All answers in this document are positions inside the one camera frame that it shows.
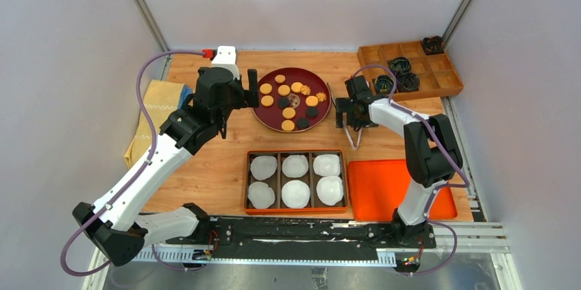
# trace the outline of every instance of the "yellow cloth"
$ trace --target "yellow cloth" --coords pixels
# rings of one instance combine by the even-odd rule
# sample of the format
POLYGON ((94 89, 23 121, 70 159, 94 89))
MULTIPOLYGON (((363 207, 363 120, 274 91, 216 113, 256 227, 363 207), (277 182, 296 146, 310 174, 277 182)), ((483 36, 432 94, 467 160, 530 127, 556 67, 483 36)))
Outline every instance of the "yellow cloth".
MULTIPOLYGON (((183 88, 183 83, 172 83, 158 80, 152 80, 149 83, 147 92, 143 97, 143 103, 157 132, 159 132, 160 126, 165 120, 167 120, 169 114, 177 109, 183 88)), ((123 156, 128 169, 139 160, 150 145, 151 130, 149 130, 145 116, 141 113, 135 137, 131 140, 129 148, 127 148, 127 151, 123 156)))

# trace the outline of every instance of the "metal floor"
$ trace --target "metal floor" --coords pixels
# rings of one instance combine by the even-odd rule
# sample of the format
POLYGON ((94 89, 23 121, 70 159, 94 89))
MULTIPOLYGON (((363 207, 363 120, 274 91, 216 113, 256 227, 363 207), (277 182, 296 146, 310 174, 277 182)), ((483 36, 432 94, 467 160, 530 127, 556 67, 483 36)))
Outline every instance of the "metal floor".
MULTIPOLYGON (((422 256, 424 270, 438 265, 434 253, 422 256)), ((104 290, 113 289, 500 289, 489 254, 457 253, 449 265, 427 276, 406 278, 382 267, 306 267, 281 265, 209 265, 201 271, 171 271, 158 263, 129 263, 109 269, 104 290), (142 282, 131 285, 153 270, 142 282)))

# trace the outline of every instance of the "wooden table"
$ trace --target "wooden table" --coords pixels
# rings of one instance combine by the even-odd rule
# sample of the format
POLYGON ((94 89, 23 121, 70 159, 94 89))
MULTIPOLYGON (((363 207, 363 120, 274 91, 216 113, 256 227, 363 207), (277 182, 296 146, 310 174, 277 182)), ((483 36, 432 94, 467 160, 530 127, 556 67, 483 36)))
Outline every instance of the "wooden table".
MULTIPOLYGON (((199 67, 210 66, 199 56, 174 56, 168 81, 195 87, 199 67)), ((359 68, 355 53, 302 51, 240 51, 238 67, 247 88, 247 69, 257 69, 258 78, 283 67, 308 69, 329 82, 336 97, 346 97, 344 81, 359 68)), ((426 114, 442 113, 439 98, 406 101, 403 105, 426 114)), ((345 153, 347 162, 405 158, 404 141, 386 128, 364 129, 361 146, 353 151, 342 129, 335 128, 334 110, 316 127, 297 134, 284 134, 264 127, 251 109, 233 111, 228 120, 225 140, 216 137, 206 143, 185 165, 181 166, 160 187, 145 205, 150 212, 170 211, 183 203, 194 202, 212 215, 245 215, 245 163, 248 151, 273 149, 334 149, 345 153)), ((453 180, 460 182, 456 176, 453 180)), ((473 221, 466 192, 452 189, 457 221, 473 221)), ((344 214, 317 217, 353 218, 349 209, 344 214)))

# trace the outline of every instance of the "gray wall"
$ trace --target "gray wall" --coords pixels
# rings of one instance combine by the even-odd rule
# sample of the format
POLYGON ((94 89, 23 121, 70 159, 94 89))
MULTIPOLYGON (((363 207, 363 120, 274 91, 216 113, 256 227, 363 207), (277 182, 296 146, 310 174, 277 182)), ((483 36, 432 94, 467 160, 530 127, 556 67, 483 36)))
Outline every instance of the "gray wall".
POLYGON ((146 0, 171 47, 356 49, 441 35, 460 0, 146 0))
POLYGON ((475 0, 449 52, 480 195, 524 289, 578 289, 581 0, 475 0))
MULTIPOLYGON (((0 289, 79 289, 59 265, 71 211, 125 173, 136 72, 157 48, 132 0, 0 5, 0 289)), ((94 248, 80 239, 70 265, 94 248)))

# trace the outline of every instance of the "wooden box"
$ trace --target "wooden box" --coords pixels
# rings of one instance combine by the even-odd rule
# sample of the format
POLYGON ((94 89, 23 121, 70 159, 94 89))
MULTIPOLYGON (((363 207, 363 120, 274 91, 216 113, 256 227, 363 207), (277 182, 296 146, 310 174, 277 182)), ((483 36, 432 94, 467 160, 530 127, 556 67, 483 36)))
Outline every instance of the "wooden box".
MULTIPOLYGON (((421 48, 420 41, 368 45, 359 47, 357 52, 357 58, 362 67, 372 64, 388 67, 388 61, 397 57, 409 59, 412 65, 412 72, 420 79, 420 85, 418 91, 410 93, 398 93, 396 91, 393 95, 393 99, 396 101, 453 96, 460 93, 464 88, 464 84, 462 84, 462 80, 460 80, 448 55, 442 53, 427 56, 421 48)), ((372 85, 372 80, 382 74, 385 74, 385 71, 380 68, 365 69, 363 71, 363 75, 370 83, 371 90, 374 93, 375 89, 372 85)))
POLYGON ((345 156, 340 149, 312 149, 307 151, 254 151, 248 152, 247 161, 246 161, 246 190, 245 190, 245 199, 244 199, 244 210, 248 215, 272 215, 272 214, 312 214, 312 213, 344 213, 347 211, 347 207, 349 206, 348 201, 348 179, 347 179, 347 170, 345 164, 345 156), (321 179, 321 176, 318 176, 313 170, 313 161, 318 155, 321 154, 334 154, 339 156, 339 163, 341 164, 341 173, 339 177, 343 180, 343 198, 341 201, 337 202, 334 206, 327 206, 319 199, 317 195, 317 184, 321 179), (309 171, 306 175, 296 178, 305 182, 310 189, 310 202, 307 204, 306 207, 301 209, 293 209, 287 207, 281 199, 281 190, 282 187, 289 181, 290 178, 286 177, 282 173, 282 162, 285 158, 290 155, 304 155, 307 158, 309 164, 309 171), (257 156, 274 156, 277 159, 277 169, 274 175, 263 182, 269 185, 270 188, 273 189, 275 193, 275 201, 272 206, 266 209, 257 209, 252 206, 252 203, 248 199, 248 186, 253 182, 258 182, 252 173, 250 172, 250 163, 252 160, 257 156))

